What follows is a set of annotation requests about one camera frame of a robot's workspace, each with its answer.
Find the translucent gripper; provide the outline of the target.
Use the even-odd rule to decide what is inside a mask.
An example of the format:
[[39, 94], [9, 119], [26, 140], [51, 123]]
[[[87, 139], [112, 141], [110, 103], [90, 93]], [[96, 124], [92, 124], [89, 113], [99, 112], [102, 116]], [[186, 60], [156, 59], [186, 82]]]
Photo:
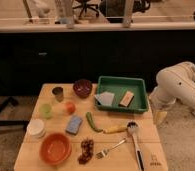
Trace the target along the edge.
[[153, 112], [153, 122], [155, 125], [160, 125], [166, 118], [168, 110], [172, 107], [172, 103], [151, 100], [151, 107]]

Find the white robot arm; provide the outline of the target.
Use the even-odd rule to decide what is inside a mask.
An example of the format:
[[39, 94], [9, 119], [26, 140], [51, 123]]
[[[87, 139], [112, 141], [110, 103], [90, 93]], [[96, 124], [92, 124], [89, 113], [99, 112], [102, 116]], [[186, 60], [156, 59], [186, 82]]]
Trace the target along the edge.
[[167, 110], [177, 99], [192, 108], [195, 116], [195, 64], [181, 62], [160, 70], [156, 75], [157, 86], [149, 99], [153, 121], [159, 125], [166, 117]]

